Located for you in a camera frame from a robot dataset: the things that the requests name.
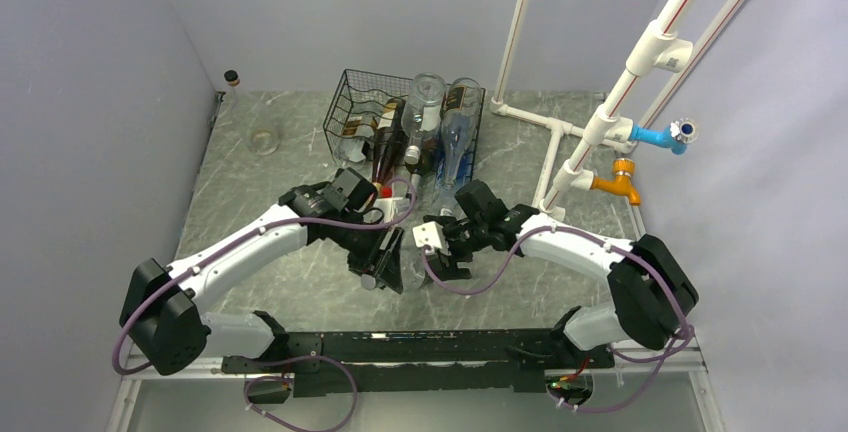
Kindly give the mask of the clear bottle silver cap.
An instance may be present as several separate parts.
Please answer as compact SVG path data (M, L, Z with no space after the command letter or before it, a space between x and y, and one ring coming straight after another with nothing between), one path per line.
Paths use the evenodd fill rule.
M410 293L421 288L426 279L424 278L424 272L421 270L419 265L418 252L414 247L404 247L401 249L401 264L402 264L402 277L403 277L403 285L404 291L403 293ZM365 290L389 290L389 289L379 289L377 287L374 276L368 274L360 275L360 285Z

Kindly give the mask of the clear bottle dark neck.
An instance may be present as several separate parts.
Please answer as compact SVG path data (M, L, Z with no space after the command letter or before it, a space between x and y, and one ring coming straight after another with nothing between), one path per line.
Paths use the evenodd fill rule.
M447 92L444 79L435 73L420 73L413 78L401 120L408 145L406 165L420 161L425 143L439 131L441 110Z

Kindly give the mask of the clear bottle blue medallion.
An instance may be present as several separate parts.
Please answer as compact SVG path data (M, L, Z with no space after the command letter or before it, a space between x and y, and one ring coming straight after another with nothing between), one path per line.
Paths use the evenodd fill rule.
M236 70L226 70L223 77L229 86L227 112L245 145L258 156L274 153L280 145L280 136L267 103L258 93L247 89Z

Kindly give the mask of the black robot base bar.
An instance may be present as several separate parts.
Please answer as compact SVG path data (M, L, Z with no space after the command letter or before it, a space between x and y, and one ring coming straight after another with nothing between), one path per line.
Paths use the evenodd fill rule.
M291 332L262 358L227 356L228 375L282 374L297 398L349 392L510 389L543 393L558 372L610 369L605 346L581 351L546 328Z

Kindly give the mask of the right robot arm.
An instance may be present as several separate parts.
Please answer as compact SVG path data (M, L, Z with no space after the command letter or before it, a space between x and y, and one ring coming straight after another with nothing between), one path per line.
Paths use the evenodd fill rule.
M598 235L567 225L525 204L507 207L488 185L474 180L458 190L465 216L428 216L413 230L430 278L445 286L463 280L464 264L491 248L508 257L545 260L606 286L608 301L567 312L553 328L551 353L574 367L589 351L632 340L662 350L692 334L687 316L699 295L682 267L656 236L637 240Z

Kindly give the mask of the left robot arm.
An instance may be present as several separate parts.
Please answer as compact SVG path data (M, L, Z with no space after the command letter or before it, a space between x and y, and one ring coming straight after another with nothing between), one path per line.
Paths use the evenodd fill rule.
M237 232L193 255L133 271L119 315L112 367L131 375L149 367L168 376L200 357L234 357L272 372L293 355L290 335L270 314L211 312L229 290L272 262L318 241L347 253L347 269L378 289L403 290L401 223L408 211L366 221L378 190L341 168L330 181L300 185Z

